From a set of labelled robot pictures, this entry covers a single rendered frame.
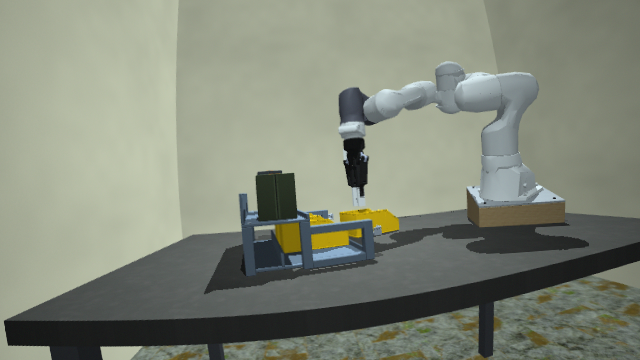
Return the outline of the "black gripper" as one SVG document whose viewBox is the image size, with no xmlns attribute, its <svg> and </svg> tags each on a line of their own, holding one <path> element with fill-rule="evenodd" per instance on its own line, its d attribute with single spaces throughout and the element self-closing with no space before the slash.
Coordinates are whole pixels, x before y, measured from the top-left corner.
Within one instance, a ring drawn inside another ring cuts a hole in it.
<svg viewBox="0 0 640 360">
<path fill-rule="evenodd" d="M 368 160 L 365 156 L 365 141 L 363 138 L 350 138 L 343 141 L 347 159 L 343 160 L 348 186 L 352 187 L 353 206 L 365 206 L 364 185 L 367 184 Z M 361 159 L 360 159 L 361 158 Z"/>
</svg>

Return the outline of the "light blue metal shelf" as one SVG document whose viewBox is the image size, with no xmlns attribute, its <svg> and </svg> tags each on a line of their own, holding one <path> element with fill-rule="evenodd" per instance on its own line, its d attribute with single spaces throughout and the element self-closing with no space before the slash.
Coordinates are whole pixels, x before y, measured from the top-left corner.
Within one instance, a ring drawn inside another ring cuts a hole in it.
<svg viewBox="0 0 640 360">
<path fill-rule="evenodd" d="M 247 216 L 247 193 L 239 194 L 239 204 L 246 277 L 256 276 L 258 272 L 298 267 L 312 269 L 375 259 L 374 236 L 382 235 L 382 227 L 376 225 L 373 229 L 373 221 L 371 219 L 310 226 L 309 213 L 314 216 L 321 215 L 322 218 L 330 220 L 334 219 L 334 214 L 328 214 L 328 210 L 304 212 L 297 209 L 298 218 L 260 222 L 259 218 Z M 246 218 L 245 224 L 243 222 L 243 211 Z M 254 227 L 289 223 L 299 223 L 301 251 L 284 253 L 273 230 L 271 230 L 271 240 L 255 241 Z M 349 239 L 349 244 L 345 246 L 312 250 L 311 235 L 354 229 L 361 229 L 362 245 Z"/>
</svg>

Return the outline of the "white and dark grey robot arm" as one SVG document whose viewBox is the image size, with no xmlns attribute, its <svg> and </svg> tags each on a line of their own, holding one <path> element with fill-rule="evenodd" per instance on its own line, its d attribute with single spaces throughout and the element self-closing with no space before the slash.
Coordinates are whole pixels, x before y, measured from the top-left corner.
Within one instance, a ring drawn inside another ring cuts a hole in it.
<svg viewBox="0 0 640 360">
<path fill-rule="evenodd" d="M 479 196 L 492 201 L 526 201 L 543 187 L 522 163 L 518 130 L 523 113 L 537 98 L 539 84 L 530 73 L 465 74 L 463 70 L 458 63 L 446 61 L 435 70 L 436 85 L 420 81 L 399 91 L 384 89 L 372 97 L 358 87 L 345 89 L 339 94 L 339 134 L 343 139 L 365 137 L 365 125 L 393 118 L 406 105 L 410 105 L 407 110 L 417 110 L 437 103 L 435 107 L 447 114 L 497 110 L 495 120 L 481 133 Z"/>
</svg>

